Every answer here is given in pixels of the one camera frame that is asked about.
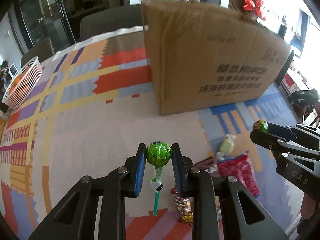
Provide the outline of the oranges in basket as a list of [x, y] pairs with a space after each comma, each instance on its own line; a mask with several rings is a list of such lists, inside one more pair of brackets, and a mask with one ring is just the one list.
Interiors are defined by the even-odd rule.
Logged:
[[18, 83], [20, 82], [20, 80], [24, 77], [24, 73], [22, 73], [22, 74], [20, 74], [20, 75], [18, 75], [18, 76], [16, 76], [15, 77], [15, 79], [13, 80], [13, 83], [12, 83], [12, 85], [10, 86], [10, 88], [9, 88], [9, 93], [11, 93], [13, 90], [14, 90], [14, 88], [18, 85]]

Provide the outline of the purple Costa coffee packet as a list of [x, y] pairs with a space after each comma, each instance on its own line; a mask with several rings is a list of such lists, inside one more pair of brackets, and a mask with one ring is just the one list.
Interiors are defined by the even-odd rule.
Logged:
[[199, 161], [198, 163], [195, 163], [194, 166], [198, 167], [199, 169], [205, 170], [213, 177], [220, 177], [217, 162], [213, 157], [208, 157], [203, 161]]

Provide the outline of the red foil balloon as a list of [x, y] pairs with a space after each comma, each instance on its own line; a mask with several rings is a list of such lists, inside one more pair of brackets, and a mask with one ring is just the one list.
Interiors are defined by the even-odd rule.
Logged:
[[265, 21], [261, 7], [264, 5], [264, 0], [245, 0], [243, 9], [245, 12], [254, 12], [261, 20]]

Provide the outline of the colourful patterned table mat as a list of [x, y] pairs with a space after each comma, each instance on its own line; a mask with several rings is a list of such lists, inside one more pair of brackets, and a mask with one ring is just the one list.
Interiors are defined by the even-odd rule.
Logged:
[[37, 86], [13, 111], [1, 138], [1, 214], [28, 239], [82, 177], [108, 175], [140, 143], [178, 143], [198, 163], [235, 135], [237, 156], [248, 153], [259, 202], [282, 229], [299, 216], [303, 193], [275, 171], [272, 153], [249, 138], [253, 122], [295, 125], [276, 86], [257, 100], [160, 115], [141, 32], [93, 38], [44, 64]]

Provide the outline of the green lollipop with stick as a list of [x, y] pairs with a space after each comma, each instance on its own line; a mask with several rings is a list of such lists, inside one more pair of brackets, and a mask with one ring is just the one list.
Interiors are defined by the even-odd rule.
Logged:
[[266, 120], [260, 119], [254, 122], [252, 130], [258, 130], [262, 132], [268, 132], [268, 123]]

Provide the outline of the brown cardboard box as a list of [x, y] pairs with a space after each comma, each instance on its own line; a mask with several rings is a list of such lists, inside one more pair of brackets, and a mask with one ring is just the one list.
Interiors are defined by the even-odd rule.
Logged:
[[290, 54], [241, 12], [184, 0], [142, 0], [146, 57], [162, 115], [257, 99]]

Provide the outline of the dark chair at left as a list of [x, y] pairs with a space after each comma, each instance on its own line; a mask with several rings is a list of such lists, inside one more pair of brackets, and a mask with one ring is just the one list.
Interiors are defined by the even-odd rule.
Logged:
[[25, 55], [21, 58], [21, 67], [24, 67], [32, 58], [38, 56], [39, 62], [54, 56], [54, 47], [50, 37], [45, 38], [43, 41], [35, 44]]

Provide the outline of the green bag on chair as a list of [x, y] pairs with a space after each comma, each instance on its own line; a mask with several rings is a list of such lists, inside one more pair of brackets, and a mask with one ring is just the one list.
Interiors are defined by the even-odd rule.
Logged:
[[315, 104], [319, 101], [319, 94], [315, 89], [297, 90], [286, 98], [297, 118], [303, 120], [313, 112]]

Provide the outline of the dark chair behind box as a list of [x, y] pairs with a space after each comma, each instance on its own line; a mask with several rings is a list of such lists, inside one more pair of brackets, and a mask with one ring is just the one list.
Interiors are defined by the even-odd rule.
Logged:
[[140, 4], [114, 7], [84, 17], [80, 22], [80, 38], [84, 41], [95, 35], [142, 25]]

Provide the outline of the white fruit basket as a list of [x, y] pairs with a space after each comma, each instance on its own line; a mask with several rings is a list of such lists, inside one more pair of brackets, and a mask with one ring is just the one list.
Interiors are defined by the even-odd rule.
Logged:
[[[24, 77], [20, 80], [14, 90], [9, 93], [9, 88], [16, 76], [24, 73]], [[32, 58], [13, 78], [9, 87], [6, 89], [2, 102], [10, 109], [17, 109], [25, 102], [27, 97], [33, 91], [42, 76], [43, 70], [39, 62], [39, 57]]]

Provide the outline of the pale green candy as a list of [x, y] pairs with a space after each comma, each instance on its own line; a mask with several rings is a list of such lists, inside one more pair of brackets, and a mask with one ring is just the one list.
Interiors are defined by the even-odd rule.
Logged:
[[232, 134], [225, 135], [224, 140], [221, 142], [216, 152], [216, 158], [219, 161], [223, 161], [226, 158], [230, 157], [230, 155], [232, 154], [235, 148], [235, 139], [236, 139], [235, 135], [232, 135]]

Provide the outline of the red gold foil candy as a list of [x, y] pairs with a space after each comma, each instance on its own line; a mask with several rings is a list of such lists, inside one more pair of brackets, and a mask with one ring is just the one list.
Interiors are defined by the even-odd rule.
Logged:
[[178, 191], [176, 189], [176, 186], [173, 186], [170, 189], [170, 193], [173, 194], [174, 197], [174, 203], [176, 210], [179, 214], [179, 221], [181, 223], [185, 223], [188, 225], [193, 224], [193, 210], [192, 210], [192, 203], [189, 198], [182, 198], [178, 195]]

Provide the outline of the pink snack packet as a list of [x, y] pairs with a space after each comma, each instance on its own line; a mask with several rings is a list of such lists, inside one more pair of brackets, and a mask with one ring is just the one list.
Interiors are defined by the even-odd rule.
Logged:
[[259, 186], [257, 184], [253, 164], [249, 158], [248, 151], [245, 153], [224, 161], [217, 165], [220, 176], [228, 177], [235, 176], [253, 196], [256, 198], [260, 194]]

